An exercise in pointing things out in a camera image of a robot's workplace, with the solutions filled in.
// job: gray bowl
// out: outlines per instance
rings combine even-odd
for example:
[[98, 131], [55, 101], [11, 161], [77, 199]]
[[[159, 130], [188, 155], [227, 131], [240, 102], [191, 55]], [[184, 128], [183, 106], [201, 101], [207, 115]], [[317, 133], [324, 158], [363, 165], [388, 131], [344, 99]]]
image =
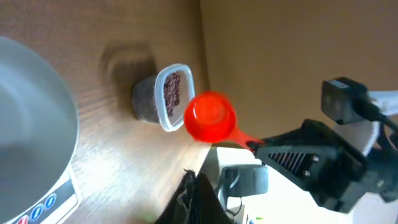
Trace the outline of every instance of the gray bowl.
[[78, 123], [59, 74], [32, 50], [0, 37], [0, 223], [54, 186], [72, 158]]

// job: brown wall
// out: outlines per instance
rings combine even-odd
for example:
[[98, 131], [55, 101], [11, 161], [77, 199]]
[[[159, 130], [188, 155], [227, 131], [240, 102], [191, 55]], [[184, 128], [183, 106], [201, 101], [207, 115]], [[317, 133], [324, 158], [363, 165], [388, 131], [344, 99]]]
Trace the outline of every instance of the brown wall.
[[257, 137], [320, 110], [321, 82], [347, 76], [398, 89], [397, 1], [201, 0], [210, 87]]

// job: bolt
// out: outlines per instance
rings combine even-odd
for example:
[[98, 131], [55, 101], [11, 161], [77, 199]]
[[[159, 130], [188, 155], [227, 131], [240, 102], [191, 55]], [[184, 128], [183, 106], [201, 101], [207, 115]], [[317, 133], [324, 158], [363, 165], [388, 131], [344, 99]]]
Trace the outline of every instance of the bolt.
[[314, 161], [314, 162], [319, 162], [319, 157], [318, 157], [318, 156], [313, 156], [313, 157], [312, 157], [312, 161]]
[[384, 180], [379, 180], [379, 182], [377, 183], [377, 187], [381, 188], [384, 185]]
[[304, 171], [304, 177], [310, 177], [311, 176], [311, 172], [308, 170]]

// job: scoop handle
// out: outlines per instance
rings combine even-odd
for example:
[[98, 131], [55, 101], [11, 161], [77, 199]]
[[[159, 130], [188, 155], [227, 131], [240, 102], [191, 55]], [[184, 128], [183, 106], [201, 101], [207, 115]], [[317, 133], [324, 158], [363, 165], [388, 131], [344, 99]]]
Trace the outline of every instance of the scoop handle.
[[239, 128], [234, 128], [231, 134], [228, 136], [228, 140], [234, 141], [238, 143], [240, 146], [242, 146], [245, 149], [249, 149], [252, 151], [252, 149], [246, 144], [248, 141], [253, 141], [258, 144], [264, 144], [264, 141], [261, 139], [256, 139], [254, 137], [248, 136], [244, 132], [242, 132]]

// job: red measuring cup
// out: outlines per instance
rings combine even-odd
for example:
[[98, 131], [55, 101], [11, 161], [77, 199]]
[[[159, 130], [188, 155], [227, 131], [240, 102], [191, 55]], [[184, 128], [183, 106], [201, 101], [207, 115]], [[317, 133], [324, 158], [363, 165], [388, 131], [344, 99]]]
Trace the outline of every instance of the red measuring cup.
[[246, 144], [248, 141], [263, 143], [238, 128], [232, 104], [226, 97], [213, 91], [198, 95], [189, 102], [184, 114], [184, 124], [194, 139], [203, 142], [230, 140], [245, 149], [250, 149]]

